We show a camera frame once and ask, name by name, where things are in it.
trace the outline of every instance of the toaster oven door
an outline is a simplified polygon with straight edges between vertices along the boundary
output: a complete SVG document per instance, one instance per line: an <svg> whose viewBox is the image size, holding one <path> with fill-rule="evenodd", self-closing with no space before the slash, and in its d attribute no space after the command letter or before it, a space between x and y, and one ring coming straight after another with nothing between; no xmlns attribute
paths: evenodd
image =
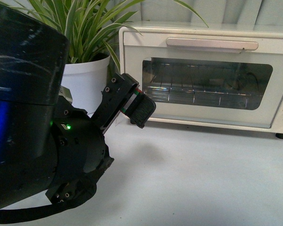
<svg viewBox="0 0 283 226"><path fill-rule="evenodd" d="M283 97L283 54L125 47L157 118L270 128Z"/></svg>

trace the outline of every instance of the screw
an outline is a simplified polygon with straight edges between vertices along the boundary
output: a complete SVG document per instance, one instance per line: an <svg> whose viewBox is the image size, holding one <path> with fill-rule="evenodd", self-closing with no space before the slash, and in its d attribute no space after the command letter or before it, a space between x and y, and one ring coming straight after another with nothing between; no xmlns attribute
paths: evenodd
<svg viewBox="0 0 283 226"><path fill-rule="evenodd" d="M67 145L67 140L66 140L66 138L60 139L60 145L61 145L61 146Z"/></svg>

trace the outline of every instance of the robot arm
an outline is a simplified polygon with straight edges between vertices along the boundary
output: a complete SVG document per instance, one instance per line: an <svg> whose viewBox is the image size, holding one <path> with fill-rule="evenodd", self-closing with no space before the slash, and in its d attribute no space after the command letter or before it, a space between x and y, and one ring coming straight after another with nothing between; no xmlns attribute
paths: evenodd
<svg viewBox="0 0 283 226"><path fill-rule="evenodd" d="M113 162L103 135L109 125L122 111L142 128L155 110L128 74L113 76L91 118L74 108L59 95L68 46L62 34L0 5L0 224L92 198ZM44 190L52 205L1 210Z"/></svg>

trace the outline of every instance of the toaster oven window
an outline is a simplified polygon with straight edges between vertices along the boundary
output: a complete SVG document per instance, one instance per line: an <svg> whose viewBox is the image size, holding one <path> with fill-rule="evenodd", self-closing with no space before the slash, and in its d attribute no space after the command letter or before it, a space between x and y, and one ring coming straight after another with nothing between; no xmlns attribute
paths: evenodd
<svg viewBox="0 0 283 226"><path fill-rule="evenodd" d="M266 64L149 57L142 84L155 102L255 110L273 68Z"/></svg>

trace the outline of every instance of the oven foot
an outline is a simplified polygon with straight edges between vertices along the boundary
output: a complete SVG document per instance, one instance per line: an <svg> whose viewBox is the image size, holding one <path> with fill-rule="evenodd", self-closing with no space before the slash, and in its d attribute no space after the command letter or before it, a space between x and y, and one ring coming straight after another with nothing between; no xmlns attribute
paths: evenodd
<svg viewBox="0 0 283 226"><path fill-rule="evenodd" d="M276 133L275 136L279 139L283 139L283 133Z"/></svg>

